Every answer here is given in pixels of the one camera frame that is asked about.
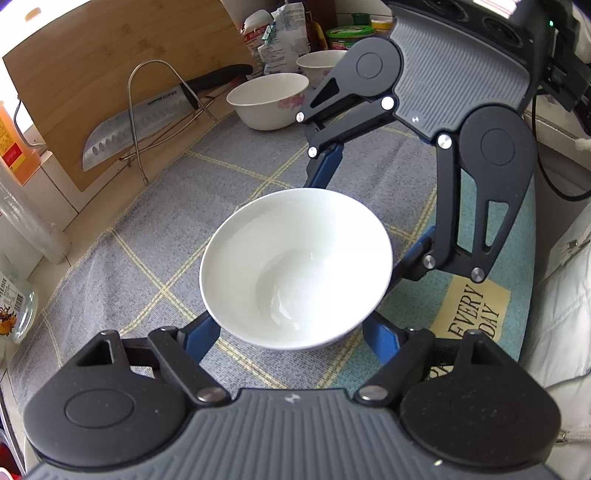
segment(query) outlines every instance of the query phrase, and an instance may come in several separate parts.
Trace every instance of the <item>white bowl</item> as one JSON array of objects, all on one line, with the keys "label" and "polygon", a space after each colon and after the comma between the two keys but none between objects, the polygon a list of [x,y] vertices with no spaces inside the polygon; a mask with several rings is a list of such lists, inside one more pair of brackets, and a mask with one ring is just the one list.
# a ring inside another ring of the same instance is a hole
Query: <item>white bowl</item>
[{"label": "white bowl", "polygon": [[278,130],[296,121],[308,85],[298,73],[274,73],[238,85],[226,100],[248,127]]},{"label": "white bowl", "polygon": [[350,332],[392,274],[378,218],[341,193],[293,189],[239,209],[212,237],[199,283],[209,313],[265,348],[309,349]]},{"label": "white bowl", "polygon": [[301,56],[296,63],[310,79],[310,86],[317,88],[346,53],[346,50],[313,51]]}]

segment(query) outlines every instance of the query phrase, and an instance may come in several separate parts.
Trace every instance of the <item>barcode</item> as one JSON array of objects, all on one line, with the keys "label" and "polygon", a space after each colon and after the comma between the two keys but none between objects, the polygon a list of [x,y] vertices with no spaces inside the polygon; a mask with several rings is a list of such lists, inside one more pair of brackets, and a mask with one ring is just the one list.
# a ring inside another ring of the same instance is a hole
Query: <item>barcode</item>
[{"label": "barcode", "polygon": [[25,298],[24,298],[22,295],[20,295],[20,294],[19,294],[19,295],[17,295],[17,302],[14,304],[14,309],[15,309],[17,312],[20,312],[20,311],[21,311],[21,308],[22,308],[22,301],[23,301],[24,299],[25,299]]}]

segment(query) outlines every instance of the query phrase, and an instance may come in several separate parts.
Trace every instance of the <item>gray ribbed panel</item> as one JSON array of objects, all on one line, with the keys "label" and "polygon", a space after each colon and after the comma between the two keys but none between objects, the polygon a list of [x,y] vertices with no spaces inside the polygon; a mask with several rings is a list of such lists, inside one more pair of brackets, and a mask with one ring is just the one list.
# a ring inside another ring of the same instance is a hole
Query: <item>gray ribbed panel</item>
[{"label": "gray ribbed panel", "polygon": [[446,24],[398,7],[392,12],[391,38],[404,59],[396,114],[409,125],[433,138],[456,131],[479,106],[521,103],[530,83],[522,65]]},{"label": "gray ribbed panel", "polygon": [[[290,403],[286,399],[299,396]],[[538,465],[485,475],[433,465],[384,409],[343,390],[244,390],[232,405],[201,410],[179,439],[144,463],[80,473],[39,466],[31,480],[558,480]]]}]

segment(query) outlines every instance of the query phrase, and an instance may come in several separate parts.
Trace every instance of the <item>plastic wrap roll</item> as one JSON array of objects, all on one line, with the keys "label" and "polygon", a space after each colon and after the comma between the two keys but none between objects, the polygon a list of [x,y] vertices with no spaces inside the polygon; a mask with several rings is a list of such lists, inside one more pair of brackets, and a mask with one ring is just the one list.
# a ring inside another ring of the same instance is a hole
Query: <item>plastic wrap roll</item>
[{"label": "plastic wrap roll", "polygon": [[70,250],[67,236],[46,222],[8,166],[0,160],[0,212],[17,231],[53,264]]}]

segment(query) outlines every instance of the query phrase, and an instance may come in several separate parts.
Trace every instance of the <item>bowl rim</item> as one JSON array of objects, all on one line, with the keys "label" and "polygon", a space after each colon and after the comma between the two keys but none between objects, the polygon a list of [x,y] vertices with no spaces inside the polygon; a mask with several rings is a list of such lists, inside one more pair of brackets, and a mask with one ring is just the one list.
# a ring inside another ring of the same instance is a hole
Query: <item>bowl rim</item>
[{"label": "bowl rim", "polygon": [[[230,95],[233,94],[234,92],[236,92],[237,90],[239,90],[240,88],[242,88],[244,85],[251,83],[251,82],[256,82],[259,79],[264,79],[264,78],[269,78],[272,77],[273,75],[281,75],[281,76],[294,76],[297,75],[298,77],[302,77],[303,79],[306,80],[306,85],[305,87],[303,87],[301,90],[295,92],[295,93],[290,93],[289,95],[285,95],[281,98],[275,99],[275,100],[269,100],[267,102],[255,102],[255,103],[236,103],[236,102],[231,102],[230,101]],[[230,92],[226,95],[226,101],[232,105],[232,106],[257,106],[257,105],[269,105],[270,103],[277,103],[277,102],[281,102],[282,100],[285,100],[287,98],[293,97],[295,95],[299,95],[301,92],[303,92],[304,90],[306,90],[308,87],[310,86],[310,80],[308,79],[308,77],[306,75],[302,75],[300,73],[292,73],[292,72],[280,72],[280,73],[271,73],[270,75],[262,75],[260,77],[251,79],[247,82],[241,83],[240,85],[237,85],[236,87],[234,87],[232,90],[230,90]]]},{"label": "bowl rim", "polygon": [[295,63],[298,65],[298,67],[302,67],[303,69],[332,69],[332,68],[335,67],[336,63],[335,63],[335,65],[304,65],[304,64],[300,63],[300,60],[306,58],[308,55],[314,55],[315,53],[324,53],[325,51],[330,51],[330,52],[338,51],[338,52],[342,52],[342,54],[340,55],[341,58],[343,58],[345,56],[345,53],[347,53],[347,50],[319,50],[319,51],[311,51],[310,53],[307,53],[306,55],[302,55],[301,57],[298,57],[298,59],[295,61]]},{"label": "bowl rim", "polygon": [[390,246],[389,249],[389,256],[388,256],[388,269],[387,271],[390,272],[390,275],[388,276],[388,279],[384,285],[383,290],[381,291],[380,295],[378,296],[378,300],[375,302],[375,304],[371,307],[371,309],[369,310],[369,312],[367,312],[367,314],[361,318],[361,320],[354,322],[353,325],[351,325],[349,328],[347,328],[346,330],[333,335],[329,338],[323,339],[321,342],[315,341],[315,342],[309,342],[309,343],[303,343],[302,345],[296,345],[296,346],[281,346],[281,345],[269,345],[265,342],[258,342],[252,339],[246,340],[245,338],[242,337],[242,335],[239,335],[236,333],[236,331],[230,327],[228,328],[227,325],[224,325],[224,322],[220,322],[218,320],[218,318],[216,318],[216,316],[212,313],[211,308],[209,306],[209,304],[207,303],[207,300],[205,298],[205,295],[203,294],[203,263],[205,262],[206,258],[207,258],[207,252],[209,251],[209,248],[211,246],[211,244],[213,243],[214,239],[218,236],[219,232],[222,230],[222,228],[230,221],[230,219],[232,219],[235,215],[238,214],[238,212],[242,211],[243,209],[245,209],[246,207],[256,203],[256,202],[260,202],[263,199],[266,199],[268,197],[271,196],[275,196],[275,195],[279,195],[279,194],[286,194],[287,192],[293,192],[295,190],[310,190],[311,188],[309,187],[299,187],[299,188],[295,188],[295,189],[288,189],[288,190],[280,190],[279,192],[272,192],[272,193],[268,193],[267,195],[263,195],[262,197],[257,198],[256,200],[253,200],[252,202],[247,203],[246,205],[243,205],[242,207],[240,207],[238,210],[236,210],[236,212],[234,212],[233,214],[231,214],[227,219],[225,219],[223,221],[223,223],[217,228],[217,230],[215,231],[215,233],[212,235],[212,237],[210,238],[209,242],[207,243],[207,246],[205,247],[205,250],[203,251],[203,255],[201,257],[201,263],[199,265],[199,292],[201,294],[201,299],[203,300],[203,305],[205,307],[205,309],[209,312],[209,314],[211,315],[212,319],[221,327],[223,328],[225,331],[227,331],[228,333],[230,333],[231,335],[235,336],[236,338],[242,340],[243,342],[246,343],[250,343],[251,345],[255,345],[255,346],[259,346],[261,348],[266,348],[269,350],[278,350],[278,351],[301,351],[301,350],[310,350],[310,349],[314,349],[314,348],[319,348],[322,347],[324,345],[329,345],[335,341],[337,341],[339,338],[343,338],[344,336],[348,335],[350,332],[352,332],[353,330],[355,330],[359,325],[361,325],[363,323],[363,321],[369,316],[371,315],[371,313],[378,307],[378,305],[380,304],[380,302],[384,299],[384,295],[386,295],[386,292],[388,291],[388,286],[390,284],[390,279],[392,278],[392,269],[394,268],[394,252],[392,251],[392,241],[390,240],[390,237],[388,236],[388,232],[386,231],[384,224],[381,222],[381,220],[376,216],[376,214],[374,214],[367,206],[365,206],[363,203],[361,203],[360,201],[354,199],[353,197],[350,197],[348,195],[345,195],[344,193],[341,192],[336,192],[334,190],[327,190],[327,189],[313,189],[316,191],[322,191],[322,192],[327,192],[327,194],[329,195],[334,195],[334,196],[341,196],[341,197],[345,197],[349,200],[352,200],[358,204],[360,204],[364,209],[366,209],[371,215],[374,216],[374,218],[378,221],[380,227],[381,227],[381,232],[384,234],[385,239],[388,241],[388,245]]}]

